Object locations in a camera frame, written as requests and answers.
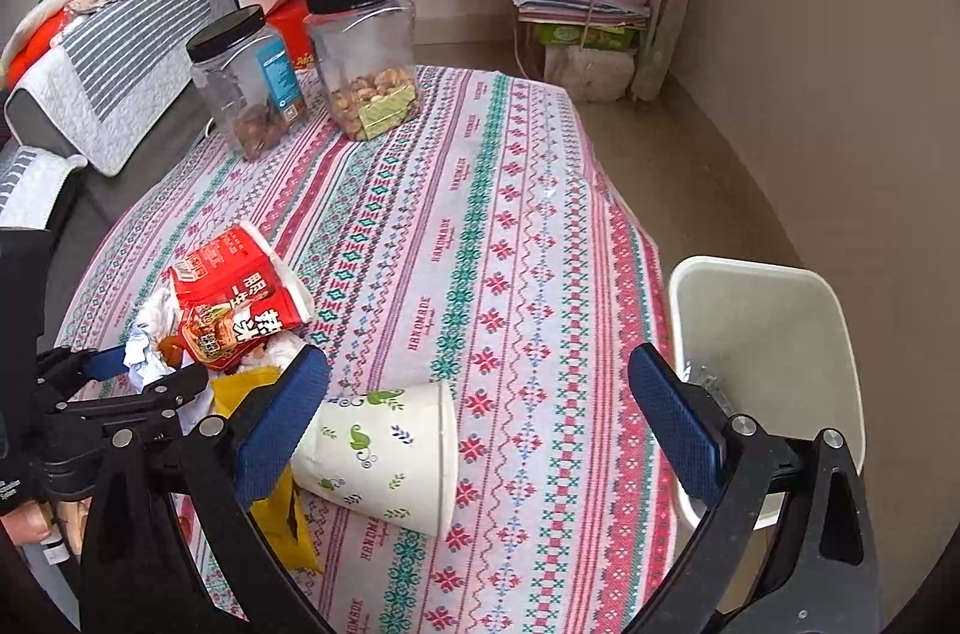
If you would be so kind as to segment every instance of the transparent jar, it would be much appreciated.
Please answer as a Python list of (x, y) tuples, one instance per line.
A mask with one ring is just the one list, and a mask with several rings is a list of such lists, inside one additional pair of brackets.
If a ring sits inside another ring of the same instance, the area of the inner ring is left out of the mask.
[(367, 140), (419, 111), (411, 0), (306, 0), (330, 115), (349, 139)]
[(283, 140), (307, 115), (280, 32), (260, 6), (226, 14), (186, 44), (194, 84), (217, 128), (248, 161)]

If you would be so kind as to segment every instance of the green box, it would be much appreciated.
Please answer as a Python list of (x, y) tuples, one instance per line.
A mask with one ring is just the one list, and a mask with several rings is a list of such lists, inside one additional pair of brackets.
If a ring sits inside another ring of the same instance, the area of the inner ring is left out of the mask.
[[(558, 25), (541, 22), (536, 26), (536, 39), (543, 44), (560, 46), (579, 46), (584, 33), (582, 25)], [(626, 52), (637, 45), (640, 30), (632, 27), (595, 27), (587, 28), (587, 49), (608, 49), (613, 52)]]

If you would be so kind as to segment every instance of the trash can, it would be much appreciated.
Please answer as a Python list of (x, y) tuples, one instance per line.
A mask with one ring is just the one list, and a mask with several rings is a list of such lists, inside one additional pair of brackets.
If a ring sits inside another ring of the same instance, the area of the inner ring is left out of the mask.
[[(765, 431), (813, 439), (837, 428), (863, 468), (860, 384), (847, 323), (813, 271), (723, 257), (688, 257), (670, 278), (674, 368), (706, 367), (736, 412)], [(676, 483), (680, 516), (696, 528), (704, 505)], [(768, 495), (755, 528), (773, 525), (784, 495)]]

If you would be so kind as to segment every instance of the tablecloth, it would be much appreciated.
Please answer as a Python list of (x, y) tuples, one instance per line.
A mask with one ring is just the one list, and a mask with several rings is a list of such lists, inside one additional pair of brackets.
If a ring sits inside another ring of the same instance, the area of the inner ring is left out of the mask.
[[(626, 380), (635, 345), (669, 343), (655, 246), (563, 89), (419, 79), (424, 111), (372, 142), (323, 113), (256, 164), (200, 144), (102, 245), (61, 343), (119, 343), (167, 265), (251, 220), (316, 300), (304, 337), (330, 359), (331, 396), (445, 380), (456, 399), (445, 538), (301, 492), (325, 572), (296, 580), (333, 628), (619, 632), (676, 531), (671, 471)], [(238, 612), (199, 529), (191, 549)]]

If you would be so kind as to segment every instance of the white paper cup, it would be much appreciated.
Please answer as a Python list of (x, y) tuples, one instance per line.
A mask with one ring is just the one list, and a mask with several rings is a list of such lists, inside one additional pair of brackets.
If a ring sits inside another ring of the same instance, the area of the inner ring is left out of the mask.
[(327, 399), (291, 458), (294, 480), (328, 501), (445, 536), (457, 488), (457, 420), (443, 383)]

